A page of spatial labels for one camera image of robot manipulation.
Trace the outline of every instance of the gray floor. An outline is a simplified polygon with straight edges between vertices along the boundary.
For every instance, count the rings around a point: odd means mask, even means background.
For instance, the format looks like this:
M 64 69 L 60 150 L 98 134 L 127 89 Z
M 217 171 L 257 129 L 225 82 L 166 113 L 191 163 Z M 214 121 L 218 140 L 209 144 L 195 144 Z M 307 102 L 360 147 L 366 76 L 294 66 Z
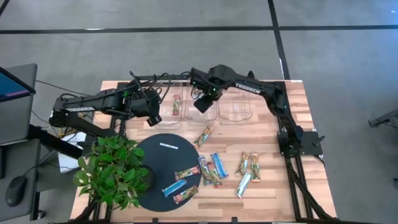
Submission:
M 398 24 L 394 0 L 274 2 L 281 26 Z M 10 0 L 0 18 L 0 29 L 271 24 L 265 0 Z M 368 119 L 398 108 L 398 30 L 283 31 L 282 40 L 291 79 L 304 81 L 315 126 L 326 136 L 322 146 L 338 216 L 396 223 L 398 130 L 372 129 Z M 271 31 L 0 35 L 0 52 L 2 67 L 37 63 L 39 80 L 88 94 L 103 80 L 130 79 L 129 70 L 151 75 L 225 63 L 240 73 L 282 78 Z M 61 93 L 38 83 L 34 111 L 47 119 Z M 32 123 L 45 126 L 35 117 Z M 35 223 L 68 220 L 74 194 L 72 183 L 46 192 L 40 206 L 48 217 Z

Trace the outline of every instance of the wooden table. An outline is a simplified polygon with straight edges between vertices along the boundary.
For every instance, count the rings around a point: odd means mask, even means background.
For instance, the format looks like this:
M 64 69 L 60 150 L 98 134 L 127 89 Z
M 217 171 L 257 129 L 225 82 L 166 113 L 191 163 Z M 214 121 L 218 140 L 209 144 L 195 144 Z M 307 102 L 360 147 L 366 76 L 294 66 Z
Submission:
M 116 88 L 117 81 L 104 81 L 101 89 Z M 289 103 L 294 120 L 306 131 L 314 126 L 301 81 L 286 81 Z M 174 94 L 179 94 L 179 88 L 170 88 L 164 105 L 172 104 Z M 220 108 L 230 108 L 230 104 L 237 101 L 247 103 L 245 97 L 240 97 L 239 90 L 230 88 L 220 99 Z M 197 193 L 187 204 L 171 212 L 152 212 L 144 208 L 131 208 L 112 211 L 112 222 L 151 222 L 152 218 L 159 218 L 160 222 L 230 222 L 231 217 L 237 217 L 240 222 L 269 222 L 295 220 L 290 189 L 285 168 L 284 158 L 279 153 L 276 133 L 277 119 L 266 106 L 263 98 L 256 95 L 250 97 L 252 116 L 243 122 L 230 122 L 225 119 L 212 121 L 214 127 L 206 143 L 198 150 L 211 161 L 210 154 L 219 152 L 229 177 L 223 179 L 223 186 L 214 189 L 212 185 L 199 185 Z M 183 100 L 192 105 L 192 101 Z M 182 116 L 178 129 L 151 128 L 147 118 L 133 118 L 126 122 L 126 134 L 129 138 L 141 141 L 157 133 L 175 133 L 189 141 L 194 141 L 205 129 L 206 123 L 193 122 Z M 95 114 L 94 123 L 101 128 L 108 128 L 111 117 L 102 113 Z M 234 175 L 241 160 L 242 152 L 260 153 L 261 182 L 249 183 L 243 198 L 234 194 L 241 177 Z M 328 179 L 323 164 L 313 156 L 302 156 L 303 168 L 309 191 L 331 216 L 336 216 L 331 197 Z M 87 194 L 78 196 L 77 190 L 71 218 L 77 217 L 87 206 Z M 301 214 L 305 217 L 302 194 L 297 189 Z M 100 218 L 104 217 L 105 205 L 101 208 Z

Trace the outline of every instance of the red snack bar wrapper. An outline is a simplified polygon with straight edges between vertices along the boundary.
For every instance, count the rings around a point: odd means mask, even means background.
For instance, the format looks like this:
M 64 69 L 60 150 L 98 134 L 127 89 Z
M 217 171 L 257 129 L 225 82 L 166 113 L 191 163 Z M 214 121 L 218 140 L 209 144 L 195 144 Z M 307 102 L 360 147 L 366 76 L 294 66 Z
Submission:
M 213 181 L 214 187 L 218 188 L 219 186 L 223 185 L 217 173 L 216 165 L 214 165 L 214 162 L 207 162 L 207 167 L 209 168 L 209 173 L 211 176 L 211 180 Z
M 173 115 L 180 114 L 180 101 L 181 101 L 180 95 L 174 95 Z
M 197 165 L 180 172 L 175 172 L 174 174 L 175 174 L 175 181 L 178 181 L 181 180 L 182 178 L 189 177 L 193 174 L 200 174 L 200 168 L 199 165 Z
M 187 190 L 181 192 L 180 194 L 173 196 L 173 199 L 174 199 L 174 202 L 176 204 L 178 204 L 196 193 L 198 193 L 198 187 L 196 185 L 194 185 L 194 186 L 188 188 Z

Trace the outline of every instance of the white paper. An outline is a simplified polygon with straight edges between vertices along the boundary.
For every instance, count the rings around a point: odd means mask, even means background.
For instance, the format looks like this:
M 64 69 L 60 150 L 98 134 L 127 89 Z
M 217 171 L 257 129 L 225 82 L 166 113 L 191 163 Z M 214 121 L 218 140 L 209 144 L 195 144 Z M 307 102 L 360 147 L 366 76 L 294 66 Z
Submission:
M 77 142 L 80 141 L 85 141 L 86 139 L 86 133 L 83 132 L 79 132 L 76 134 L 76 136 L 74 136 L 75 134 L 70 134 L 68 136 L 65 136 L 62 138 L 62 141 L 68 141 L 69 144 L 78 147 L 79 149 L 83 150 L 83 148 L 81 146 L 79 146 L 77 144 Z M 77 168 L 79 167 L 79 165 L 77 164 L 77 159 L 71 158 L 69 156 L 66 156 L 62 153 L 58 152 L 58 160 L 60 162 L 60 172 L 61 173 L 66 173 L 71 171 L 71 169 Z

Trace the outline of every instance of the plant pot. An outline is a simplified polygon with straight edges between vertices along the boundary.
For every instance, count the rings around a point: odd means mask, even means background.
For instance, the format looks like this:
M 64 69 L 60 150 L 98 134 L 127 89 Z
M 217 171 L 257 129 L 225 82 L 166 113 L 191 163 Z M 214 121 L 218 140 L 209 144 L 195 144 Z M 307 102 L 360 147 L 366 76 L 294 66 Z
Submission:
M 155 173 L 149 166 L 142 166 L 142 168 L 148 170 L 148 174 L 142 178 L 143 183 L 149 185 L 148 189 L 151 189 L 156 184 Z

